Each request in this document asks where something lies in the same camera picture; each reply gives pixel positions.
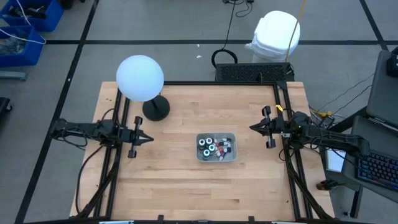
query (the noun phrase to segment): clear plastic container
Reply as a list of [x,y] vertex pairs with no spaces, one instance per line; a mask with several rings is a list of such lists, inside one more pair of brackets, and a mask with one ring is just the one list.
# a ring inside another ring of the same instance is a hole
[[[231,152],[227,152],[222,161],[219,161],[219,157],[217,157],[216,153],[211,155],[208,160],[204,160],[203,150],[199,149],[199,140],[206,138],[217,139],[219,142],[222,138],[231,139]],[[238,156],[238,150],[236,149],[236,138],[233,133],[200,133],[197,135],[197,141],[195,144],[197,146],[197,159],[201,162],[232,162],[235,161]]]

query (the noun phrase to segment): white paper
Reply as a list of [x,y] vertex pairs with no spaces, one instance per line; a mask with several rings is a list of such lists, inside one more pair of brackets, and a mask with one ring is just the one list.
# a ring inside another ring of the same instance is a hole
[[[336,149],[335,151],[343,158],[346,157],[345,151]],[[344,159],[338,156],[336,152],[331,149],[328,149],[326,151],[326,169],[334,172],[341,172],[341,170],[343,169]]]

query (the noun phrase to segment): black lamp base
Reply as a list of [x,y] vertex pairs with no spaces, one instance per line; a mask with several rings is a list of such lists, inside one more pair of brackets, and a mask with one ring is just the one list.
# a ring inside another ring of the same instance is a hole
[[161,121],[170,113],[170,103],[163,96],[156,96],[150,101],[144,102],[142,112],[151,121]]

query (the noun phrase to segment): desk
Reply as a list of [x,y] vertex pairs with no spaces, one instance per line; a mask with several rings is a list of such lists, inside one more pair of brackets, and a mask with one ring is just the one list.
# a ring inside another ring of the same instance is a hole
[[[292,109],[310,114],[303,83],[291,82],[288,88]],[[94,121],[113,108],[116,93],[115,82],[102,84]],[[286,166],[278,158],[281,139],[275,136],[277,147],[268,150],[266,138],[249,129],[262,119],[261,108],[275,105],[271,86],[166,85],[161,95],[169,100],[171,110],[159,122],[145,119],[142,103],[130,102],[127,126],[134,127],[134,117],[142,116],[141,129],[155,141],[137,147],[135,159],[127,158],[130,145],[123,144],[112,219],[156,220],[158,215],[164,215],[165,220],[244,221],[248,216],[259,221],[294,220]],[[276,114],[276,108],[272,107],[271,117]],[[235,134],[236,161],[222,164],[197,161],[196,135],[213,132]],[[97,142],[90,142],[84,160],[97,148]],[[82,172],[80,207],[98,188],[103,158],[104,149]],[[309,191],[334,217],[329,192],[315,187],[325,180],[319,155],[303,150],[302,160]],[[305,216],[302,205],[300,210]],[[72,206],[71,215],[75,214]]]

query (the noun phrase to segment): lamp shade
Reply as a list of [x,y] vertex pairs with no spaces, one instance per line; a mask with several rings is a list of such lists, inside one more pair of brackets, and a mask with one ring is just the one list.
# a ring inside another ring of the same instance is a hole
[[126,58],[116,72],[119,90],[130,100],[149,101],[163,88],[164,74],[160,65],[145,55]]

